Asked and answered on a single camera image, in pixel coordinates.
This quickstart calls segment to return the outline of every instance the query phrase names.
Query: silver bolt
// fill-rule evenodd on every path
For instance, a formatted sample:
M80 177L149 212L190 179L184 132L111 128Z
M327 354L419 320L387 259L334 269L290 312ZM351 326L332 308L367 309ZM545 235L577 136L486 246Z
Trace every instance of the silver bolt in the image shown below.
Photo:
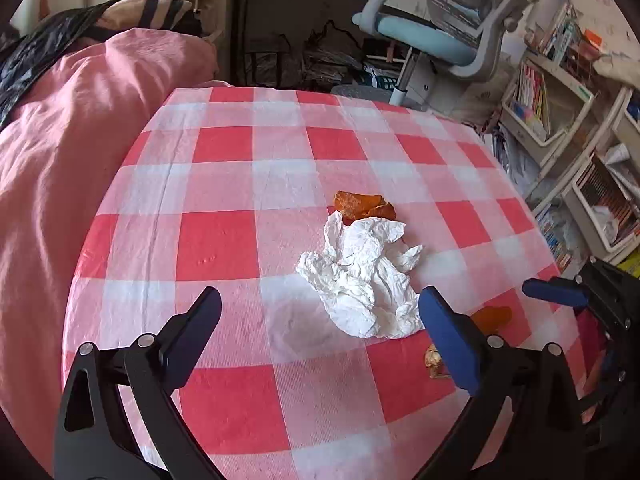
M499 335L491 335L486 341L489 343L491 348L502 348L504 346L504 339L502 339Z
M89 355L94 351L94 345L92 343L82 343L78 351L80 355Z
M143 334L138 338L138 346L140 348L146 348L151 346L155 340L156 338L153 334Z
M555 355L555 356L562 355L562 349L560 348L560 345L557 345L556 343L549 343L546 349L549 350L549 353L552 355Z

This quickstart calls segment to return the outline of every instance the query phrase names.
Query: blue gripper pad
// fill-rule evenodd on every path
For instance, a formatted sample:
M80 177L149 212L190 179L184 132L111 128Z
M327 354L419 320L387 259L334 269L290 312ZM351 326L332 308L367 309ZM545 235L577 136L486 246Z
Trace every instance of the blue gripper pad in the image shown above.
M478 328L471 318L453 312L434 286L422 290L418 311L456 386L475 395L480 385Z
M569 280L545 282L532 278L522 284L522 292L530 298L572 306L573 308L584 308L589 304L587 294Z

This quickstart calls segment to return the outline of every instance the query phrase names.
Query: pink bed sheet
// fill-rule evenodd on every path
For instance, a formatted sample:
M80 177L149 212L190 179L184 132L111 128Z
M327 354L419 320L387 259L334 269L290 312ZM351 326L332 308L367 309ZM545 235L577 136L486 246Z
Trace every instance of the pink bed sheet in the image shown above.
M65 305L86 233L165 98L215 69L198 38L128 30L61 58L0 132L0 405L48 469Z

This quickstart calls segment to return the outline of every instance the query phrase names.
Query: red and white checkered tablecloth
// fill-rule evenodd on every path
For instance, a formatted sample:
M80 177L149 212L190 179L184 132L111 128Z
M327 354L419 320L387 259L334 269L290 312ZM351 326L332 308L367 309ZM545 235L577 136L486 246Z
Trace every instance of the red and white checkered tablecloth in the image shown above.
M429 378L427 333L347 336L296 274L303 251L322 249L338 190L394 204L405 241L425 246L410 274L416 291L435 285L468 314L510 306L506 340L556 341L584 380L571 309L520 291L527 278L556 275L553 257L471 129L373 102L251 88L176 90L132 147L78 263L65 371L82 342L128 346L212 285L222 320L174 399L230 480L410 479L467 396Z

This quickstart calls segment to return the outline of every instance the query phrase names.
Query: crumpled tissue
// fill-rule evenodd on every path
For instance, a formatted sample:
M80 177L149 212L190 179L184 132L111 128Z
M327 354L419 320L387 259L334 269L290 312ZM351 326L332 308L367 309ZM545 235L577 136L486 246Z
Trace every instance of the crumpled tissue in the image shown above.
M400 238L405 224L384 218L342 223L334 212L324 226L324 251L302 253L296 271L320 295L336 326L356 337L400 338L423 329L418 294L405 272L422 245Z

